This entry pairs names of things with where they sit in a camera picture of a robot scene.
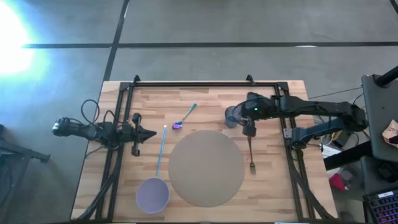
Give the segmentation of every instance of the concrete floor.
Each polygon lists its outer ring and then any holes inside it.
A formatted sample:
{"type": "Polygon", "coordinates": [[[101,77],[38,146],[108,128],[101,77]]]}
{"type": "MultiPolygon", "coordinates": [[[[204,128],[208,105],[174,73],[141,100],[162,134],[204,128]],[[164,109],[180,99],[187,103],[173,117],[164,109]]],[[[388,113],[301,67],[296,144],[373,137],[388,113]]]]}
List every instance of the concrete floor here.
{"type": "MultiPolygon", "coordinates": [[[[123,0],[0,2],[1,9],[7,9],[3,15],[15,13],[1,19],[7,23],[0,26],[20,21],[12,26],[20,29],[6,27],[0,44],[6,48],[23,33],[23,43],[111,43],[122,4],[123,0]]],[[[121,42],[397,39],[398,15],[388,0],[131,0],[121,42]]],[[[81,103],[98,99],[109,52],[0,52],[0,70],[7,68],[0,71],[5,137],[51,154],[47,164],[31,162],[9,223],[69,219],[87,141],[55,137],[51,128],[62,116],[82,119],[81,103]]],[[[140,75],[142,80],[243,80],[251,74],[256,80],[304,80],[308,95],[316,96],[359,87],[361,75],[388,71],[397,65],[397,56],[398,47],[119,49],[110,79],[140,75]]],[[[319,100],[351,101],[360,93],[319,100]]],[[[357,102],[363,105],[363,99],[357,102]]],[[[94,108],[88,106],[86,113],[92,118],[94,108]]]]}

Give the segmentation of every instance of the fork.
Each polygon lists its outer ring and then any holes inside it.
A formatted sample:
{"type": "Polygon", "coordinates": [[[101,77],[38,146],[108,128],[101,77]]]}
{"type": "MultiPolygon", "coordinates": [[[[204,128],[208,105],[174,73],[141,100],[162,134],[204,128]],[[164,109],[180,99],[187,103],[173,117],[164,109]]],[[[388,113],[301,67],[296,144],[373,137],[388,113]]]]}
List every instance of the fork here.
{"type": "Polygon", "coordinates": [[[251,137],[250,136],[248,136],[248,143],[249,143],[249,149],[250,149],[250,173],[252,174],[252,175],[255,175],[256,174],[256,165],[254,165],[254,162],[253,162],[253,154],[252,154],[252,152],[251,152],[251,137]]]}

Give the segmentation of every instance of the bright light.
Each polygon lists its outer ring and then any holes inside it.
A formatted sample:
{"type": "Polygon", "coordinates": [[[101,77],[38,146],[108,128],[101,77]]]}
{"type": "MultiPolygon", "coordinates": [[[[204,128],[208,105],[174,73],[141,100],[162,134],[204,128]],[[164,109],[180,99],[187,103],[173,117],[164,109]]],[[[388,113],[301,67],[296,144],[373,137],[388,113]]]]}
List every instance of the bright light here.
{"type": "Polygon", "coordinates": [[[16,13],[0,0],[0,78],[30,67],[34,49],[22,49],[29,43],[27,32],[16,13]]]}

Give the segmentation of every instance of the wooden tabletop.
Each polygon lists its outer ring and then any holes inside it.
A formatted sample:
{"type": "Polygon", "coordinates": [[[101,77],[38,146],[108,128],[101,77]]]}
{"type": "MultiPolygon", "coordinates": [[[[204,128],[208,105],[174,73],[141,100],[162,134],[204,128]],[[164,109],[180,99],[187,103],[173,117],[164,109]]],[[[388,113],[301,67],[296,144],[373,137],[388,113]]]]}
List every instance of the wooden tabletop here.
{"type": "MultiPolygon", "coordinates": [[[[290,94],[307,99],[303,81],[287,81],[290,94]]],[[[101,114],[114,111],[120,82],[104,82],[99,107],[101,114]]],[[[248,91],[264,96],[274,95],[272,87],[135,87],[130,116],[142,115],[142,127],[157,131],[157,135],[139,145],[140,157],[131,155],[132,143],[125,146],[118,194],[114,210],[114,222],[293,222],[297,221],[294,198],[287,167],[284,142],[279,119],[256,122],[257,136],[252,139],[253,159],[257,175],[249,171],[249,149],[242,127],[229,129],[224,124],[224,111],[246,99],[248,91]],[[181,120],[192,104],[197,108],[184,121],[179,131],[171,130],[174,122],[181,120]],[[155,176],[163,126],[168,130],[159,178],[170,187],[170,202],[163,212],[148,215],[135,203],[139,184],[155,176]],[[229,136],[239,146],[245,161],[244,181],[237,194],[223,205],[203,208],[190,205],[177,195],[170,183],[168,162],[170,154],[184,136],[197,130],[217,130],[229,136]]],[[[313,125],[311,116],[296,117],[297,126],[313,125]]],[[[90,142],[88,152],[98,148],[90,142]]],[[[92,153],[83,165],[72,218],[83,213],[98,193],[103,175],[106,150],[92,153]]],[[[304,149],[304,161],[310,188],[319,202],[337,217],[335,203],[330,190],[325,166],[319,147],[304,149]]],[[[302,207],[306,212],[303,194],[302,207]]],[[[108,200],[104,203],[104,216],[108,211],[108,200]]]]}

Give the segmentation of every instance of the red object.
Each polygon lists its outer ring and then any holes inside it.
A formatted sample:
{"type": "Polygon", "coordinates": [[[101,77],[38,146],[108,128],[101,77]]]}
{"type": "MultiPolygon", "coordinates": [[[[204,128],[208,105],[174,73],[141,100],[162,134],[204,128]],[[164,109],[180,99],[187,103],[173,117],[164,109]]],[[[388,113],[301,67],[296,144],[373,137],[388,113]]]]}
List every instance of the red object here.
{"type": "Polygon", "coordinates": [[[333,176],[329,178],[329,183],[332,187],[336,187],[339,190],[346,190],[339,174],[333,174],[333,176]]]}

